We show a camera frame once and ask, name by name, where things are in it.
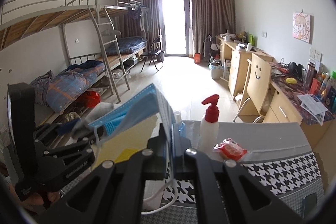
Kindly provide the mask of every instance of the cartoon girl painting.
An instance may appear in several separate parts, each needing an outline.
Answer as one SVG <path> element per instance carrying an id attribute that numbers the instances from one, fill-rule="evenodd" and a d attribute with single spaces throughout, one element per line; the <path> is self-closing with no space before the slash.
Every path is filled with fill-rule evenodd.
<path id="1" fill-rule="evenodd" d="M 293 13 L 293 37 L 310 41 L 310 15 L 303 13 Z"/>

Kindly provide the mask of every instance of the glass door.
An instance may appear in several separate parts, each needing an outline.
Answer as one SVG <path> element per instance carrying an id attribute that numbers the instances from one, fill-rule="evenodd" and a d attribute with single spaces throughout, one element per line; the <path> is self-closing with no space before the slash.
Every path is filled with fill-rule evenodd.
<path id="1" fill-rule="evenodd" d="M 159 0 L 160 27 L 166 55 L 189 55 L 190 0 Z"/>

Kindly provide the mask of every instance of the tiled floor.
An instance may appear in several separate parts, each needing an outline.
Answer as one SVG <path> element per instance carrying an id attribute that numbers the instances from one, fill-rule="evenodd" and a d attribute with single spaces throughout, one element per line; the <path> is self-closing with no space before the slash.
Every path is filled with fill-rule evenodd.
<path id="1" fill-rule="evenodd" d="M 165 57 L 164 66 L 159 72 L 153 63 L 150 66 L 148 64 L 149 62 L 146 62 L 143 72 L 140 72 L 143 62 L 131 69 L 130 90 L 127 90 L 124 80 L 118 83 L 122 100 L 120 104 L 154 83 L 165 95 L 173 110 L 181 111 L 182 119 L 201 120 L 207 108 L 201 102 L 213 94 L 220 96 L 218 101 L 220 122 L 231 122 L 236 115 L 238 107 L 232 100 L 227 83 L 224 80 L 212 80 L 206 64 L 195 64 L 194 60 L 188 57 Z M 157 67 L 161 66 L 162 63 L 157 62 Z M 110 96 L 110 92 L 106 92 L 103 101 L 117 103 L 117 97 Z"/>

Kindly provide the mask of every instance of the screw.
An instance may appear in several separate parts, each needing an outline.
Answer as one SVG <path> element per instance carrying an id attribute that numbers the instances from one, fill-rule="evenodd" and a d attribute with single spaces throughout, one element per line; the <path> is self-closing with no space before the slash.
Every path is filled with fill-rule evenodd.
<path id="1" fill-rule="evenodd" d="M 150 156 L 153 154 L 153 150 L 146 148 L 141 152 L 144 156 Z"/>
<path id="2" fill-rule="evenodd" d="M 236 161 L 235 160 L 227 160 L 226 162 L 225 162 L 225 165 L 227 166 L 227 167 L 236 167 L 236 165 L 237 165 L 237 163 L 236 163 Z"/>
<path id="3" fill-rule="evenodd" d="M 197 150 L 195 148 L 188 148 L 186 151 L 185 151 L 189 156 L 193 156 L 193 155 L 196 155 L 197 154 Z"/>
<path id="4" fill-rule="evenodd" d="M 105 169 L 109 169 L 113 166 L 113 161 L 111 160 L 105 160 L 103 163 L 102 163 L 102 166 L 105 168 Z"/>

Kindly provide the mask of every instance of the metal ladder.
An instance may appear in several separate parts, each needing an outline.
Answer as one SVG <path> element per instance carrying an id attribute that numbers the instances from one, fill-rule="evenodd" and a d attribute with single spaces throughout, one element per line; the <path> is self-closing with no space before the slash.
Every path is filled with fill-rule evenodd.
<path id="1" fill-rule="evenodd" d="M 111 20 L 111 18 L 110 18 L 110 16 L 109 16 L 105 7 L 104 7 L 104 13 L 106 15 L 106 18 L 109 20 L 109 22 L 106 22 L 106 23 L 100 23 L 100 7 L 97 7 L 97 9 L 96 9 L 97 10 L 96 11 L 96 14 L 97 14 L 96 19 L 94 18 L 91 9 L 89 8 L 88 10 L 89 10 L 91 20 L 92 20 L 92 22 L 95 26 L 95 29 L 97 31 L 97 34 L 98 34 L 100 51 L 101 51 L 101 55 L 102 55 L 102 58 L 103 58 L 103 61 L 104 61 L 104 64 L 105 64 L 105 68 L 106 68 L 106 72 L 107 72 L 106 76 L 109 80 L 111 93 L 113 95 L 114 94 L 113 90 L 114 90 L 115 94 L 118 98 L 118 101 L 121 102 L 121 99 L 120 99 L 120 96 L 119 96 L 119 93 L 118 93 L 118 90 L 117 90 L 117 83 L 122 79 L 122 77 L 124 77 L 124 79 L 125 79 L 127 89 L 130 90 L 130 86 L 129 86 L 128 78 L 127 78 L 127 73 L 125 71 L 125 67 L 124 67 L 123 60 L 122 60 L 122 57 L 121 57 L 121 54 L 120 54 L 118 40 L 117 40 L 117 35 L 121 35 L 121 32 L 118 31 L 118 30 L 115 30 L 113 22 L 112 22 L 112 20 Z M 102 38 L 101 30 L 100 30 L 100 26 L 102 26 L 102 25 L 110 25 L 112 27 L 112 36 L 114 36 L 114 39 L 112 39 L 111 41 L 108 41 L 108 42 L 103 42 L 103 38 Z M 115 81 L 114 78 L 113 78 L 112 71 L 110 69 L 109 61 L 108 61 L 107 54 L 106 54 L 106 49 L 105 49 L 106 45 L 108 45 L 110 43 L 113 43 L 113 42 L 115 43 L 115 48 L 117 49 L 117 54 L 118 54 L 118 59 L 119 59 L 119 62 L 120 62 L 121 70 L 123 72 L 123 75 L 117 81 Z"/>

